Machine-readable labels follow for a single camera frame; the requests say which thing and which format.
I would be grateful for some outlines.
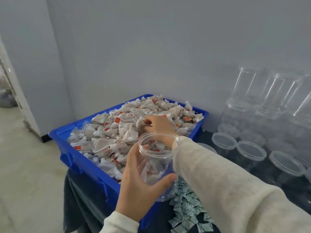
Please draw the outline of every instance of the jar rim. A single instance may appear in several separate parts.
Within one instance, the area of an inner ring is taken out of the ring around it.
[[[172,149],[172,150],[167,150],[167,152],[158,152],[158,151],[152,151],[152,150],[146,149],[142,145],[142,142],[144,139],[152,137],[152,136],[157,136],[157,135],[168,136],[168,137],[173,138],[177,142],[177,145],[178,145],[177,148]],[[149,132],[146,132],[146,133],[142,134],[141,137],[138,139],[138,146],[139,146],[139,151],[141,153],[144,153],[145,155],[148,155],[150,157],[163,158],[163,159],[171,158],[173,155],[177,154],[179,151],[179,137],[173,133],[160,133],[160,132],[149,133]]]

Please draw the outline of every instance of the black baseboard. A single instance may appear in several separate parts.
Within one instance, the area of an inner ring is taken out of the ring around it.
[[[41,137],[42,143],[45,143],[45,142],[48,142],[48,141],[51,141],[51,140],[52,140],[52,138],[49,137],[49,134],[46,134],[46,135]]]

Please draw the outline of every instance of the hand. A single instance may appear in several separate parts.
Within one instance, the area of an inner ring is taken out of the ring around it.
[[[137,142],[127,156],[116,207],[117,212],[137,222],[146,215],[155,200],[177,179],[176,174],[172,173],[154,185],[148,185],[140,177],[144,164],[146,164],[146,160],[142,158]]]
[[[151,125],[144,127],[147,132],[170,133],[178,136],[178,134],[174,130],[173,125],[169,122],[167,118],[163,116],[148,115],[144,119],[144,123]],[[169,148],[173,147],[175,139],[168,136],[161,136],[159,138],[161,138],[159,141],[166,144]]]

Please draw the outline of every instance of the right hand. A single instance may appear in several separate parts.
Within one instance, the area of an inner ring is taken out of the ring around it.
[[[169,133],[178,134],[175,132],[173,125],[169,122],[169,120],[163,116],[158,115],[148,115],[144,119],[144,123],[150,126],[145,126],[144,129],[147,132],[157,132],[157,133]],[[170,138],[168,136],[162,136],[163,139],[160,141],[166,144],[168,147],[172,148],[175,139]]]

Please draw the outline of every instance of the red tea bag tag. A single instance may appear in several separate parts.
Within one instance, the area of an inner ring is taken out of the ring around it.
[[[117,161],[117,158],[114,158],[113,161],[114,161],[116,164],[119,164],[119,162]]]
[[[82,150],[82,146],[76,145],[76,146],[74,146],[74,149],[77,150],[77,151],[80,151],[80,150]]]
[[[115,123],[119,123],[121,121],[121,118],[116,117]]]

